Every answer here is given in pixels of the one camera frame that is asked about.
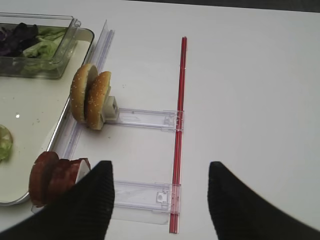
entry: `metal tray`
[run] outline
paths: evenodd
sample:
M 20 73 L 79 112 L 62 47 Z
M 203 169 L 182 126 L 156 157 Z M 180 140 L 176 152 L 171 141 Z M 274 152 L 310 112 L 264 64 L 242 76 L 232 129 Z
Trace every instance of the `metal tray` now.
M 0 206 L 28 200 L 31 168 L 60 130 L 70 85 L 92 49 L 94 33 L 80 28 L 77 45 L 60 79 L 0 77 L 0 124 L 13 136 L 8 161 L 0 162 Z

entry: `red rod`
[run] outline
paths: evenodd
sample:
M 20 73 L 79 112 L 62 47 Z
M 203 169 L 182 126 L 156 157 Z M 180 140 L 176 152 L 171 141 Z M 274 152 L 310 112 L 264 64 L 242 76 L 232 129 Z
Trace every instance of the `red rod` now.
M 182 150 L 182 131 L 183 126 L 183 111 L 184 111 L 184 99 L 185 99 L 185 74 L 186 74 L 186 58 L 187 58 L 187 37 L 184 36 L 181 40 L 181 57 L 180 57 L 180 76 L 179 76 L 179 93 L 178 93 L 178 106 L 177 106 L 177 130 L 175 132 L 175 144 L 174 144 L 174 160 L 173 160 L 173 176 L 172 184 L 180 184 L 180 170 L 181 170 L 181 150 Z M 178 233 L 178 218 L 177 213 L 170 214 L 169 232 L 171 234 Z

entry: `hamburger bun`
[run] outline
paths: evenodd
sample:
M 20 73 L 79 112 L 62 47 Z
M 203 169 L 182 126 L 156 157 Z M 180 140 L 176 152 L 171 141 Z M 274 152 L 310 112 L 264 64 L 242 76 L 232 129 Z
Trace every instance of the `hamburger bun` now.
M 97 76 L 96 66 L 88 63 L 81 66 L 73 77 L 70 88 L 71 113 L 74 119 L 81 124 L 86 123 L 86 99 Z
M 87 96 L 86 124 L 93 130 L 101 130 L 104 125 L 102 111 L 109 96 L 111 72 L 104 71 L 92 83 Z

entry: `plastic container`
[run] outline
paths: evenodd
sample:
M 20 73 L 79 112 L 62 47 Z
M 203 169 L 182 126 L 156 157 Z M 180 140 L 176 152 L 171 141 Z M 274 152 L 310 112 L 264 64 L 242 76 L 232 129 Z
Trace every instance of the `plastic container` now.
M 0 13 L 0 27 L 10 30 L 20 23 L 37 25 L 39 32 L 46 27 L 65 28 L 65 32 L 52 57 L 0 56 L 0 76 L 59 79 L 77 43 L 75 35 L 81 22 L 72 16 Z

